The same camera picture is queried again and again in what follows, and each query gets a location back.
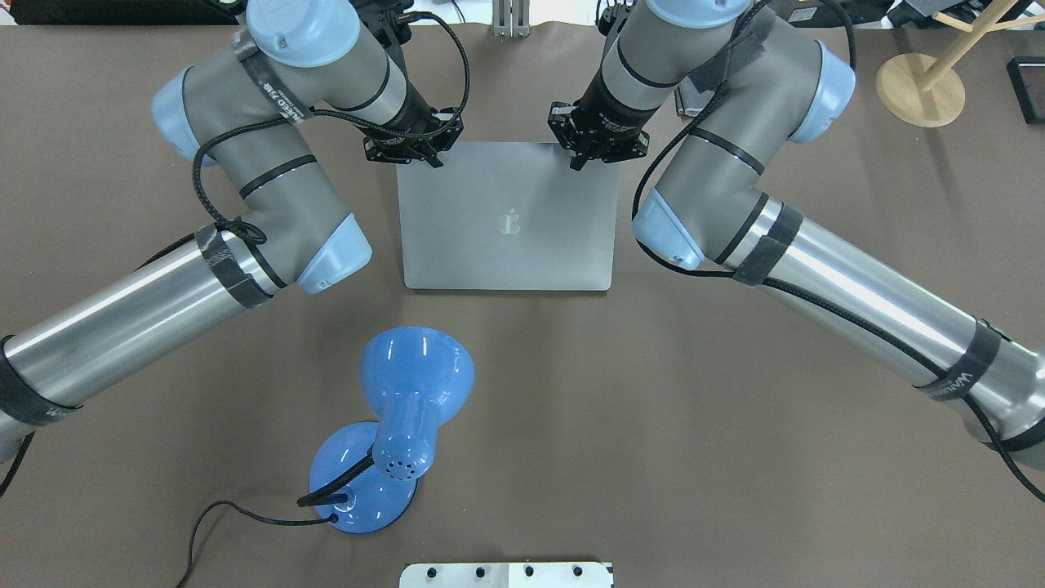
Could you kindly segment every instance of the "brown table surface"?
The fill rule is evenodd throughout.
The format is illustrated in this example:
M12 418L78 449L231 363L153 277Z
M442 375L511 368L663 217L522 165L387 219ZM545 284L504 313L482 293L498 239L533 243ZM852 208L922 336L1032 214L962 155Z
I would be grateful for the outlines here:
M549 103L580 95L602 38L456 28L474 77L463 138L552 140ZM207 221L148 104L230 33L0 27L0 330ZM839 31L816 33L845 54ZM786 146L761 185L1035 349L1045 128L1023 122L1005 63L1045 54L1045 36L977 45L956 68L966 111L943 128L901 122L875 94L886 58L939 54L955 34L859 31L849 110ZM433 104L456 103L441 31L418 29L407 55ZM679 124L661 110L651 150ZM294 499L316 449L372 418L359 352L402 325L450 333L478 367L408 513L367 537L215 517L190 586L394 588L408 563L528 559L613 562L627 588L1042 585L1045 508L955 414L761 292L645 258L627 220L648 159L622 165L608 292L417 292L402 284L394 168L366 162L350 125L303 130L373 260L319 297L287 288L42 430L0 500L0 586L172 586L217 499L310 518ZM205 177L235 213L220 171Z

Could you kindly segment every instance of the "velcro strap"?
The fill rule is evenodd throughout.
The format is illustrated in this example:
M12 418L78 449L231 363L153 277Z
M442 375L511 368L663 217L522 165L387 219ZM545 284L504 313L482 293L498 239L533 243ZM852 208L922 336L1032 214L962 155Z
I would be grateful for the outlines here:
M200 229L195 239L207 266L237 303L254 309L272 299L271 293L239 266L217 227L210 225Z
M772 26L773 19L756 19L736 45L726 45L715 56L691 71L690 80L698 91L705 92L754 63L766 52L762 42L769 37Z
M269 56L258 49L257 43L248 29L237 30L232 36L232 52L243 66L243 70L254 80L254 85L261 90L264 97L269 99L291 124L299 124L314 116L308 110L308 104L298 99L294 92L283 83L272 68Z
M773 226L769 227L769 232L744 257L733 278L745 285L758 285L765 281L798 234L804 218L805 215L797 208L782 204Z
M969 349L939 380L915 386L935 401L948 401L969 396L976 382L986 374L1001 348L1002 335L983 320L976 320L976 333Z
M68 407L53 403L37 394L15 367L7 361L3 346L10 339L8 335L0 340L0 411L15 421L30 427L43 427L69 417L79 407Z

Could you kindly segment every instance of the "silver laptop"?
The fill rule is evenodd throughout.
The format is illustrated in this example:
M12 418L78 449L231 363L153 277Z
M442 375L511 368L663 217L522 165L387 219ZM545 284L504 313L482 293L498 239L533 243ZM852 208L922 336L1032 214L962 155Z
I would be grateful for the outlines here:
M555 143L459 141L399 165L408 287L608 289L620 169L570 168Z

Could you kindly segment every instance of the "desk lamp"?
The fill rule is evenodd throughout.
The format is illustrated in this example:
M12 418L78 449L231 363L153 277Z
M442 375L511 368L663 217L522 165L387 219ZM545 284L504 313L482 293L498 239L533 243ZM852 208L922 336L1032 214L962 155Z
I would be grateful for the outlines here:
M367 344L359 380L378 422L330 436L312 461L310 493L298 499L322 517L336 515L330 524L351 534L385 528L410 507L435 461L439 427L468 400L475 367L449 335L401 327Z

